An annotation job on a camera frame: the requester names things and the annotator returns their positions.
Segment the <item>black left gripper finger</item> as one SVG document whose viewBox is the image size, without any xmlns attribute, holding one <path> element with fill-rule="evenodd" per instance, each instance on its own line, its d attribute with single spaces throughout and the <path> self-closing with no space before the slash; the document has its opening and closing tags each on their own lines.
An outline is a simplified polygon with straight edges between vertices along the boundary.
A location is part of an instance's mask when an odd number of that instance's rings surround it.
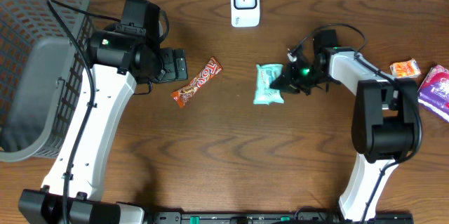
<svg viewBox="0 0 449 224">
<path fill-rule="evenodd" d="M 185 58 L 185 51 L 183 49 L 174 50 L 175 56 L 175 71 L 177 80 L 187 80 L 187 61 Z"/>
<path fill-rule="evenodd" d="M 161 57 L 163 63 L 164 74 L 162 76 L 162 82 L 173 81 L 175 79 L 175 59 L 173 58 L 172 48 L 162 48 Z"/>
</svg>

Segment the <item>teal wet wipes pack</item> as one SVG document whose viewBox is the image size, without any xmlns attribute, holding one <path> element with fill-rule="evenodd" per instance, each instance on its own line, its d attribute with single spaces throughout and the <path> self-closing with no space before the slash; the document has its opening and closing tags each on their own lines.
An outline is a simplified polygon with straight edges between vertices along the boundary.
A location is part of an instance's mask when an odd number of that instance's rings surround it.
<svg viewBox="0 0 449 224">
<path fill-rule="evenodd" d="M 282 64 L 256 64 L 257 81 L 254 105 L 270 105 L 271 103 L 284 104 L 281 92 L 277 89 L 270 88 L 271 83 L 276 80 L 282 73 Z"/>
</svg>

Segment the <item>orange brown candy bar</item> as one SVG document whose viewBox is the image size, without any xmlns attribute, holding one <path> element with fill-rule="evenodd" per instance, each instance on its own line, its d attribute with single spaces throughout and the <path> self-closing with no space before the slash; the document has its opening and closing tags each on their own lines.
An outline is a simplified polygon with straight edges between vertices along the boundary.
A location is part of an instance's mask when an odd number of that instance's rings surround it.
<svg viewBox="0 0 449 224">
<path fill-rule="evenodd" d="M 190 81 L 189 84 L 172 92 L 172 98 L 180 108 L 183 108 L 205 83 L 210 81 L 221 71 L 221 64 L 215 57 L 211 57 L 205 67 Z"/>
</svg>

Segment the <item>orange white tissue pack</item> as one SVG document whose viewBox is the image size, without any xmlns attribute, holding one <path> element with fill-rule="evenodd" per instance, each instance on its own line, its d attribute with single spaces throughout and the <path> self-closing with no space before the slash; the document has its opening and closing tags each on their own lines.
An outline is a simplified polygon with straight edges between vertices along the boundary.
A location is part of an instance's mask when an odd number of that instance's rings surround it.
<svg viewBox="0 0 449 224">
<path fill-rule="evenodd" d="M 394 62 L 389 67 L 391 74 L 396 78 L 416 78 L 421 75 L 417 61 L 414 58 L 403 62 Z"/>
</svg>

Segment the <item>purple Carefree pad pack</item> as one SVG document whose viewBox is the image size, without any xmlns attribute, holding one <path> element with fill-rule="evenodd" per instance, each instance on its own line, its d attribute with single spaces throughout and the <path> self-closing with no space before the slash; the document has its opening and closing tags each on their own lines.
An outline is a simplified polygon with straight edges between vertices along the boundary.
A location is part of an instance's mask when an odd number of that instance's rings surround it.
<svg viewBox="0 0 449 224">
<path fill-rule="evenodd" d="M 418 102 L 448 121 L 448 69 L 433 66 L 418 90 Z"/>
</svg>

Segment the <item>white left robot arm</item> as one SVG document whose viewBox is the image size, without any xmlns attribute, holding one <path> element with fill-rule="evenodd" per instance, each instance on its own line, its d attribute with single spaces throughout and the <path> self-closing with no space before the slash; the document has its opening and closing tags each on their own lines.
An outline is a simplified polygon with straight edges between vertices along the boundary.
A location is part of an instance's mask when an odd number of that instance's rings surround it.
<svg viewBox="0 0 449 224">
<path fill-rule="evenodd" d="M 187 78 L 185 52 L 164 48 L 169 21 L 148 0 L 126 0 L 122 16 L 91 34 L 81 92 L 62 149 L 39 190 L 24 190 L 18 208 L 29 223 L 148 223 L 131 203 L 105 203 L 105 171 L 123 111 L 136 87 Z"/>
</svg>

